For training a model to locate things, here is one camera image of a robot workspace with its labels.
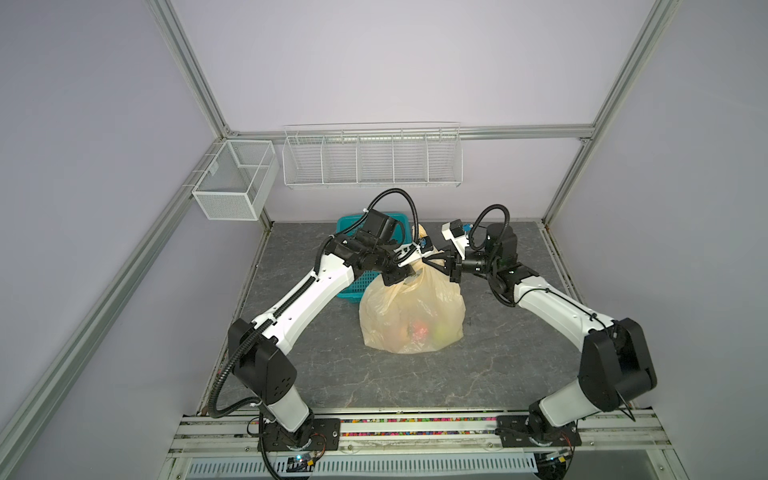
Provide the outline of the banana print plastic bag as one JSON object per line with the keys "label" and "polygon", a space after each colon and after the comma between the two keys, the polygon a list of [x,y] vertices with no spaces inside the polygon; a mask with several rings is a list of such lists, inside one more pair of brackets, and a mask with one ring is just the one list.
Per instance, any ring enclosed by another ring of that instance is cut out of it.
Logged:
{"label": "banana print plastic bag", "polygon": [[[461,324],[464,337],[466,306],[459,284],[420,260],[413,269],[413,276],[396,285],[385,286],[376,277],[367,287],[359,305],[359,325],[367,347],[400,355],[442,350],[434,347],[431,338],[432,326],[440,322]],[[411,339],[413,320],[429,324],[428,339]]]}

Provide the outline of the large red fake strawberry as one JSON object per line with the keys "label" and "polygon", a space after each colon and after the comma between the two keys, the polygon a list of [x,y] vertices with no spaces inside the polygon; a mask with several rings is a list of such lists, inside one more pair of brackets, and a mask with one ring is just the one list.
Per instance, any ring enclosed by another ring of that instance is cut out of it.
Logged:
{"label": "large red fake strawberry", "polygon": [[410,322],[409,332],[413,341],[423,342],[429,338],[429,324],[421,320],[413,320]]}

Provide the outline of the green fake pear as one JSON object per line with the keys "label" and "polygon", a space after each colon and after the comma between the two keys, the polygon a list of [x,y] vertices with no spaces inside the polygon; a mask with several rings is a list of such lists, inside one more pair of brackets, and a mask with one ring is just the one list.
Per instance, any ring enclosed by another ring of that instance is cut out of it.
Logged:
{"label": "green fake pear", "polygon": [[462,338],[462,325],[454,322],[435,323],[431,328],[431,338],[436,349],[445,348]]}

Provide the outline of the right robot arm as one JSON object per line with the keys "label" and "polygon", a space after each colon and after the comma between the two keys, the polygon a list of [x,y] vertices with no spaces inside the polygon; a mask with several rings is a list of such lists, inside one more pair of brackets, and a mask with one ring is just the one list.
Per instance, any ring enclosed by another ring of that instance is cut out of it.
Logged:
{"label": "right robot arm", "polygon": [[472,274],[489,286],[501,304],[525,309],[546,322],[580,352],[576,378],[529,407],[527,428],[547,442],[580,419],[600,412],[628,412],[632,400],[653,390],[657,376],[641,325],[613,319],[559,291],[518,259],[517,236],[506,223],[492,223],[482,243],[476,229],[459,220],[445,223],[445,249],[424,257],[425,264],[453,282]]}

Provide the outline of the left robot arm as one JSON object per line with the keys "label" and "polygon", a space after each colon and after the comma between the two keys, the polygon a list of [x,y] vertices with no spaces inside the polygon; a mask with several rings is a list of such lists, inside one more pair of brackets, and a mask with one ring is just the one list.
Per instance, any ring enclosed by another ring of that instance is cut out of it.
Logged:
{"label": "left robot arm", "polygon": [[387,285],[414,274],[419,240],[398,243],[393,235],[402,227],[391,216],[369,210],[353,231],[328,237],[310,271],[275,305],[252,320],[236,320],[228,331],[229,358],[218,381],[235,376],[253,395],[222,409],[212,395],[209,414],[224,416],[255,404],[293,443],[305,443],[313,412],[295,386],[297,370],[288,354],[325,306],[362,274],[377,272]]}

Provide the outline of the white mesh box basket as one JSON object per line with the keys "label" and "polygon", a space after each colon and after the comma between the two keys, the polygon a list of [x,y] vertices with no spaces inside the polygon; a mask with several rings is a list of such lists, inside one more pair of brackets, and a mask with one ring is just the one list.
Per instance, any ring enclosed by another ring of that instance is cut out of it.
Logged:
{"label": "white mesh box basket", "polygon": [[278,172],[271,141],[225,140],[192,194],[208,220],[258,221]]}

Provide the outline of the white vent grille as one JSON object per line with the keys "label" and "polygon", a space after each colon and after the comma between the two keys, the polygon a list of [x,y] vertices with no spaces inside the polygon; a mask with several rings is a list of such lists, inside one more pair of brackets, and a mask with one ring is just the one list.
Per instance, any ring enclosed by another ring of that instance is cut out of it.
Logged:
{"label": "white vent grille", "polygon": [[[342,479],[345,477],[421,478],[479,474],[535,474],[531,453],[496,452],[425,455],[328,455],[315,466],[301,470],[296,455],[273,460],[273,469],[284,479]],[[268,479],[260,457],[208,458],[193,461],[188,479]]]}

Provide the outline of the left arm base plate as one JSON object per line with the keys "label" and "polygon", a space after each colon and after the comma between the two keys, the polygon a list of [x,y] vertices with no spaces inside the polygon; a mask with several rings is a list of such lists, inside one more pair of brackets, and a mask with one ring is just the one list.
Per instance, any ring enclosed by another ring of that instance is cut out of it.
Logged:
{"label": "left arm base plate", "polygon": [[310,417],[296,432],[289,432],[279,423],[266,423],[260,440],[268,452],[277,451],[336,451],[341,439],[341,420],[333,417]]}

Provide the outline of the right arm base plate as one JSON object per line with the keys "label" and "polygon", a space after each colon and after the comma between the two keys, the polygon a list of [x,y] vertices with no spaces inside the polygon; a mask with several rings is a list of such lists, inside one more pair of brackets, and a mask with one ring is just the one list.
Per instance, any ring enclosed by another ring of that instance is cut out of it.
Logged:
{"label": "right arm base plate", "polygon": [[582,439],[574,422],[552,427],[538,416],[507,414],[496,417],[497,435],[505,448],[523,447],[578,447]]}

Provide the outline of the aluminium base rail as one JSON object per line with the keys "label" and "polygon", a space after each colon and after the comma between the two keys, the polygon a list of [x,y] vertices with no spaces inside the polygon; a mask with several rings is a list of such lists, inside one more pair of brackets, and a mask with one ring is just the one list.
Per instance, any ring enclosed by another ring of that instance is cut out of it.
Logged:
{"label": "aluminium base rail", "polygon": [[[386,411],[318,410],[315,421],[332,430],[324,434],[333,455],[496,453],[546,451],[573,445],[580,451],[670,449],[672,442],[654,411],[596,414],[579,420],[565,435],[538,445],[523,434],[524,414],[508,410]],[[257,453],[255,413],[221,419],[185,417],[167,455],[171,458],[241,457]]]}

